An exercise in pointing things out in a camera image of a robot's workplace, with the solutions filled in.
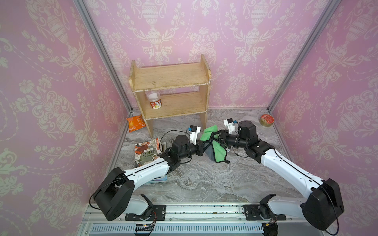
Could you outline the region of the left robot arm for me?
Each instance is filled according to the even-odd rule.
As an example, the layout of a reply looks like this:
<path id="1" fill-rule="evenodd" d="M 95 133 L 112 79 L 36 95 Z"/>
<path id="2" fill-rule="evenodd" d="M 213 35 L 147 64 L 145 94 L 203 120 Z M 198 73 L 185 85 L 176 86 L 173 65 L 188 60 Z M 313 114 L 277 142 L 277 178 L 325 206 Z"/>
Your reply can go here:
<path id="1" fill-rule="evenodd" d="M 107 221 L 113 221 L 123 213 L 148 219 L 153 214 L 153 204 L 145 195 L 134 196 L 133 192 L 147 182 L 166 176 L 176 170 L 181 160 L 193 155 L 202 156 L 209 144 L 197 140 L 191 143 L 185 135 L 176 137 L 151 163 L 129 170 L 114 168 L 92 195 Z"/>

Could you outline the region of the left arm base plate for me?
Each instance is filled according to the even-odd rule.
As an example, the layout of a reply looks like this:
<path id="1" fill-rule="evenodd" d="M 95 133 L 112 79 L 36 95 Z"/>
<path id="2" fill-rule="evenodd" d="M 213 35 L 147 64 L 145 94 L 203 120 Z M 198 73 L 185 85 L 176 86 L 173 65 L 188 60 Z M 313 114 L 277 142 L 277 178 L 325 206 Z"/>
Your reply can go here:
<path id="1" fill-rule="evenodd" d="M 166 213 L 166 205 L 149 206 L 141 215 L 126 214 L 126 221 L 164 221 Z"/>

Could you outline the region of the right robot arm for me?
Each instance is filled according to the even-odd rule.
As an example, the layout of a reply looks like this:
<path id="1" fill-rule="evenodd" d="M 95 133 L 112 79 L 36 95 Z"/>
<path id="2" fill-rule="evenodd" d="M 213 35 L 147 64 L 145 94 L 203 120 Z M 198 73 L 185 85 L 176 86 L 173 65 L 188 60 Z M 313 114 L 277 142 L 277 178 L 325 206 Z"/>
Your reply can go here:
<path id="1" fill-rule="evenodd" d="M 214 134 L 214 140 L 224 147 L 243 148 L 248 157 L 277 173 L 302 195 L 300 198 L 268 197 L 265 204 L 273 214 L 306 219 L 325 232 L 339 222 L 345 211 L 339 184 L 333 179 L 323 180 L 288 160 L 258 137 L 252 122 L 240 122 L 237 134 L 220 130 Z"/>

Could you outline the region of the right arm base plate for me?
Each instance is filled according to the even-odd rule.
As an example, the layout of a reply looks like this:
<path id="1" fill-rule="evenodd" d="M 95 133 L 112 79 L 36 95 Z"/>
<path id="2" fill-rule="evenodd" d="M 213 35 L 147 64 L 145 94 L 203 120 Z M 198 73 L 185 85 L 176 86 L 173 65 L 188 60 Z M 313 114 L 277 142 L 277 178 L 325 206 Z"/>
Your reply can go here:
<path id="1" fill-rule="evenodd" d="M 242 206 L 242 213 L 247 221 L 285 221 L 284 214 L 274 214 L 267 206 L 249 204 Z"/>

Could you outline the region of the red illustrated Chinese book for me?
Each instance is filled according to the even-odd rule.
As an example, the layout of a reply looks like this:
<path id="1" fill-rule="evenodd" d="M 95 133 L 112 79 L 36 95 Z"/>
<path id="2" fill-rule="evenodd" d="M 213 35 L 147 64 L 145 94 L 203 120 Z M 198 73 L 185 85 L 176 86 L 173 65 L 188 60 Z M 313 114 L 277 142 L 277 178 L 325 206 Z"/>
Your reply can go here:
<path id="1" fill-rule="evenodd" d="M 134 153 L 134 166 L 136 168 L 151 163 L 162 153 L 159 147 L 159 138 L 135 144 Z"/>

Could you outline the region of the green cloth with black trim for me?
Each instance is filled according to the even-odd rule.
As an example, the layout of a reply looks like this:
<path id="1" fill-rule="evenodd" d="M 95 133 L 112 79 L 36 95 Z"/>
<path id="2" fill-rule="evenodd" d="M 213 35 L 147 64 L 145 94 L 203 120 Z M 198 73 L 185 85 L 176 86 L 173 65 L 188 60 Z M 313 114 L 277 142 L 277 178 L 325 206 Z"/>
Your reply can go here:
<path id="1" fill-rule="evenodd" d="M 227 157 L 227 150 L 224 148 L 216 138 L 219 137 L 219 130 L 218 126 L 214 125 L 209 128 L 206 128 L 203 131 L 203 134 L 200 138 L 200 141 L 203 141 L 207 144 L 206 148 L 204 148 L 205 153 L 208 155 L 209 159 L 214 161 L 215 163 L 227 163 L 229 164 L 230 161 L 226 160 Z"/>

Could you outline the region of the white book blue swirl cover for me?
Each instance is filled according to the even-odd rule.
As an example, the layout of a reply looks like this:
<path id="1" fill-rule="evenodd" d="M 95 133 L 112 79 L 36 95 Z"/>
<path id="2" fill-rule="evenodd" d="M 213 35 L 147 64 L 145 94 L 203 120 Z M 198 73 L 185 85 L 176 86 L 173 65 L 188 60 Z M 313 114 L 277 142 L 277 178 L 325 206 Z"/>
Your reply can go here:
<path id="1" fill-rule="evenodd" d="M 155 184 L 155 183 L 164 183 L 168 180 L 168 176 L 165 175 L 163 177 L 155 178 L 151 181 L 148 181 L 146 184 Z"/>

